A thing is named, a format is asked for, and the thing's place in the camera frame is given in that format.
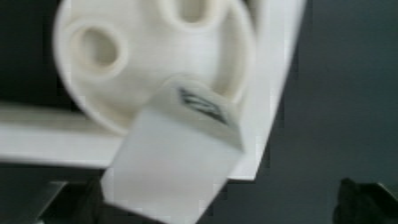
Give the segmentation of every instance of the dark background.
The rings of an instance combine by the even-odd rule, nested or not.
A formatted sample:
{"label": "dark background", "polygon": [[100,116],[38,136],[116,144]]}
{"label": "dark background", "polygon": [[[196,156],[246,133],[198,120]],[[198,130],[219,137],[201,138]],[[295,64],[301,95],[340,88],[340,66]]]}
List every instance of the dark background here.
{"label": "dark background", "polygon": [[[0,1],[0,99],[27,97],[27,101],[45,100],[43,104],[70,108],[63,94],[43,94],[31,89],[43,85],[43,91],[45,87],[50,92],[57,90],[50,75],[31,84],[27,81],[40,74],[41,62],[29,59],[38,54],[34,60],[40,60],[41,48],[27,44],[29,52],[9,53],[13,49],[6,45],[16,33],[11,36],[2,17],[13,2]],[[25,29],[34,32],[40,27],[41,20],[27,18],[40,17],[41,7],[52,1],[34,2],[38,11],[27,6],[27,13],[9,20],[16,26],[32,22],[32,27],[18,27],[18,32],[29,32]],[[310,0],[258,180],[228,184],[199,223],[333,223],[342,179],[398,184],[397,9],[395,0]],[[25,91],[4,84],[20,82]],[[22,208],[48,179],[91,179],[102,175],[100,171],[79,169],[4,166],[0,221],[11,214],[8,211]],[[114,220],[125,219],[121,223],[141,223],[127,221],[127,214],[112,214],[118,214]]]}

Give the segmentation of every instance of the spool hole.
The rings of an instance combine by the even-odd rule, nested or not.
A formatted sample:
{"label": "spool hole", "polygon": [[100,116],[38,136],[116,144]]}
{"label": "spool hole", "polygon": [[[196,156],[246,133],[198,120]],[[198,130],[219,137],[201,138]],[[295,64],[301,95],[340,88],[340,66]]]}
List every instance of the spool hole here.
{"label": "spool hole", "polygon": [[114,65],[119,57],[116,40],[98,28],[82,31],[77,52],[84,63],[102,69]]}

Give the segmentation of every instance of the white spool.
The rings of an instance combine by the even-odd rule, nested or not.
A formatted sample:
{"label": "white spool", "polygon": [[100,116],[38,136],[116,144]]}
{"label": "white spool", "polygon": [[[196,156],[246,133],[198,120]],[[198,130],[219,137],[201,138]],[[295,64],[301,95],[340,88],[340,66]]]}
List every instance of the white spool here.
{"label": "white spool", "polygon": [[[205,7],[196,11],[199,2]],[[178,74],[239,105],[253,45],[240,0],[64,0],[54,37],[57,67],[80,108],[116,133],[127,134],[153,92]]]}

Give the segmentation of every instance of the circular hole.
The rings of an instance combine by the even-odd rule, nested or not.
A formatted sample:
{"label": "circular hole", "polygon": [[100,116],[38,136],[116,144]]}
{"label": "circular hole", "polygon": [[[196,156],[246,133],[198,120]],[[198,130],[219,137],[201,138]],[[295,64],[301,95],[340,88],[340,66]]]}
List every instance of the circular hole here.
{"label": "circular hole", "polygon": [[86,63],[96,68],[112,66],[118,60],[118,46],[112,38],[100,29],[82,31],[79,53]]}
{"label": "circular hole", "polygon": [[203,20],[208,9],[208,0],[175,0],[182,19],[189,23],[198,23]]}

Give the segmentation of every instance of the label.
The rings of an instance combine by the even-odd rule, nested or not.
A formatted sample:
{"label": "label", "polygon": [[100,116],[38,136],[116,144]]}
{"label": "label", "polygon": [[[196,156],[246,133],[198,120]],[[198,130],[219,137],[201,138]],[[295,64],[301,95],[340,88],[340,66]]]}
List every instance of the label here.
{"label": "label", "polygon": [[228,125],[221,107],[183,88],[180,88],[180,96],[185,106]]}

